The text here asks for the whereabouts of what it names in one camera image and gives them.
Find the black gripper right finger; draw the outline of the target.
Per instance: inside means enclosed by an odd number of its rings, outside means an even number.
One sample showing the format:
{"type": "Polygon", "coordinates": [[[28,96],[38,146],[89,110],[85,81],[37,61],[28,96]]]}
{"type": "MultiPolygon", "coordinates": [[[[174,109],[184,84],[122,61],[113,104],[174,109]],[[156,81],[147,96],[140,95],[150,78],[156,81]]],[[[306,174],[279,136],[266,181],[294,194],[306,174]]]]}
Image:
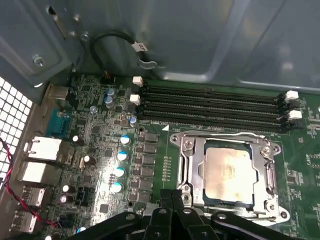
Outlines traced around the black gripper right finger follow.
{"type": "Polygon", "coordinates": [[[185,207],[182,191],[171,191],[172,206],[181,227],[191,240],[294,240],[276,230],[256,224],[230,212],[219,211],[210,219],[185,207]]]}

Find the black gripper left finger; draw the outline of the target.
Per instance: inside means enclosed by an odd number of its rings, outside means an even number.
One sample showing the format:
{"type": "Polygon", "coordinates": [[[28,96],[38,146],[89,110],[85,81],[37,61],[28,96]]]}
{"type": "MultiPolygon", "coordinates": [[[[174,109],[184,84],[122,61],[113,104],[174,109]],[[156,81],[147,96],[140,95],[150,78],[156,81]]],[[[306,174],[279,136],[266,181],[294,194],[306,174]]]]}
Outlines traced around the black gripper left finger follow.
{"type": "Polygon", "coordinates": [[[160,205],[150,215],[123,212],[91,226],[69,240],[169,240],[173,216],[173,191],[160,191],[160,205]]]}

